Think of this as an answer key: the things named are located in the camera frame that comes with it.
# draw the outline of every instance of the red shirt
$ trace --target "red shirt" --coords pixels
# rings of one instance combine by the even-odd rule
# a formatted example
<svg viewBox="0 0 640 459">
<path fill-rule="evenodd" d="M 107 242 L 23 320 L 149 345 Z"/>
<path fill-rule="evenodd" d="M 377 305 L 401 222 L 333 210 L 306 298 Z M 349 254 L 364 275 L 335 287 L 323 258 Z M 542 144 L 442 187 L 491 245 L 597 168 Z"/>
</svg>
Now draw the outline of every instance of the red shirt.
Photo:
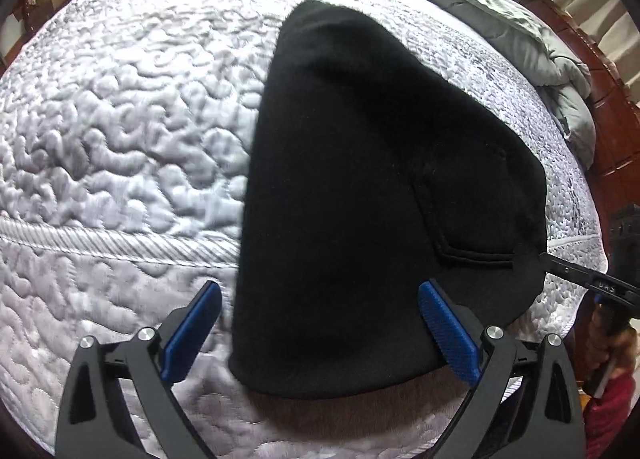
<svg viewBox="0 0 640 459">
<path fill-rule="evenodd" d="M 584 409 L 587 457 L 596 459 L 613 441 L 629 415 L 636 382 L 631 373 L 610 379 L 601 399 L 593 399 Z"/>
</svg>

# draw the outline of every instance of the black tool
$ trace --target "black tool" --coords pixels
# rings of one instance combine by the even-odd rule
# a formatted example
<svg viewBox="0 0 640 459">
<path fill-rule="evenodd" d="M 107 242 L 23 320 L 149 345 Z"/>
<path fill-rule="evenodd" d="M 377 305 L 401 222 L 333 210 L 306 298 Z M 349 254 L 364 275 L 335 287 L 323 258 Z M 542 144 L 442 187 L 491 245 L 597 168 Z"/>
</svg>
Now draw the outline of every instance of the black tool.
<svg viewBox="0 0 640 459">
<path fill-rule="evenodd" d="M 60 402 L 56 429 L 59 459 L 154 459 L 131 421 L 119 378 L 132 379 L 140 403 L 167 457 L 215 459 L 176 401 L 182 381 L 222 309 L 222 293 L 207 282 L 187 307 L 171 311 L 155 330 L 129 341 L 80 340 Z"/>
<path fill-rule="evenodd" d="M 456 375 L 470 390 L 432 450 L 432 459 L 534 459 L 543 450 L 584 459 L 586 443 L 574 372 L 560 336 L 524 343 L 502 328 L 483 328 L 434 280 L 418 291 L 420 313 Z M 514 401 L 501 404 L 510 378 L 522 376 Z"/>
<path fill-rule="evenodd" d="M 547 253 L 540 255 L 540 262 L 547 272 L 599 291 L 629 314 L 640 315 L 636 287 Z M 434 280 L 420 286 L 418 305 L 447 363 L 470 386 L 452 422 L 428 451 L 430 457 L 534 459 L 550 449 L 566 459 L 584 457 L 580 403 L 560 336 L 546 335 L 542 343 L 533 344 L 496 326 L 483 328 Z M 131 340 L 113 344 L 82 338 L 60 404 L 56 457 L 153 457 L 141 445 L 120 389 L 119 378 L 129 378 L 169 459 L 214 459 L 171 387 L 186 377 L 221 309 L 219 286 L 207 282 L 157 330 L 145 327 Z M 521 387 L 500 403 L 514 376 L 522 376 Z"/>
</svg>

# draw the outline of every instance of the white quilted fabric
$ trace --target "white quilted fabric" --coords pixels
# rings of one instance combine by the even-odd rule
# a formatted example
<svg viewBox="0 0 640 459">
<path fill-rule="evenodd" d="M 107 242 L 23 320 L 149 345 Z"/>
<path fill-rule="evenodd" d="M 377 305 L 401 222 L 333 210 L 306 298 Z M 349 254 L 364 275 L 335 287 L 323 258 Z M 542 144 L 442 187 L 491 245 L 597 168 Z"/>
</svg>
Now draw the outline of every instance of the white quilted fabric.
<svg viewBox="0 0 640 459">
<path fill-rule="evenodd" d="M 174 392 L 218 457 L 408 457 L 462 400 L 448 369 L 290 401 L 245 392 L 226 368 L 257 108 L 280 24 L 300 1 L 74 0 L 2 78 L 0 395 L 49 451 L 79 338 L 156 325 L 208 278 L 222 286 L 223 315 Z M 606 269 L 586 181 L 520 73 L 424 0 L 325 1 L 378 20 L 517 132 L 545 168 L 550 251 Z M 583 293 L 547 279 L 513 331 L 565 334 Z M 125 389 L 145 447 L 163 457 Z"/>
</svg>

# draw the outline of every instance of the wooden furniture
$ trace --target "wooden furniture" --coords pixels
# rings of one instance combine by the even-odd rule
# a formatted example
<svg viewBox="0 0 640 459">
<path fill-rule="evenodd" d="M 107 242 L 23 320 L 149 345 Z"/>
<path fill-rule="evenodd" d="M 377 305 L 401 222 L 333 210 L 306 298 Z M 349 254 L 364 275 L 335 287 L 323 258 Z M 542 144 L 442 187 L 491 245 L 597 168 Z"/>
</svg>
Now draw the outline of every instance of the wooden furniture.
<svg viewBox="0 0 640 459">
<path fill-rule="evenodd" d="M 16 20 L 24 23 L 24 33 L 18 38 L 4 57 L 0 56 L 0 76 L 13 63 L 24 45 L 44 26 L 55 13 L 71 0 L 36 0 L 30 4 L 27 0 L 18 0 L 12 10 Z"/>
<path fill-rule="evenodd" d="M 542 19 L 591 71 L 587 105 L 596 124 L 596 150 L 586 177 L 607 249 L 610 216 L 630 203 L 640 204 L 640 109 L 628 101 L 628 87 L 615 66 L 570 15 L 552 0 L 517 2 Z"/>
</svg>

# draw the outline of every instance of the wooden dresser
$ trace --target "wooden dresser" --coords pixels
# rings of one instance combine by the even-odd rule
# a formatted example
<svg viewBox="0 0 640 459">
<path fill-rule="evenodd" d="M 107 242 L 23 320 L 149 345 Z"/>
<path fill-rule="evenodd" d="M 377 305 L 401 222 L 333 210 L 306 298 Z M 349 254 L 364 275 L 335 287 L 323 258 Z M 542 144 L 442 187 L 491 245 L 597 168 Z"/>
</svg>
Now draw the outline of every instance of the wooden dresser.
<svg viewBox="0 0 640 459">
<path fill-rule="evenodd" d="M 542 19 L 591 71 L 587 105 L 596 124 L 596 151 L 587 180 L 607 247 L 611 214 L 640 204 L 640 109 L 595 42 L 552 0 L 517 0 Z"/>
</svg>

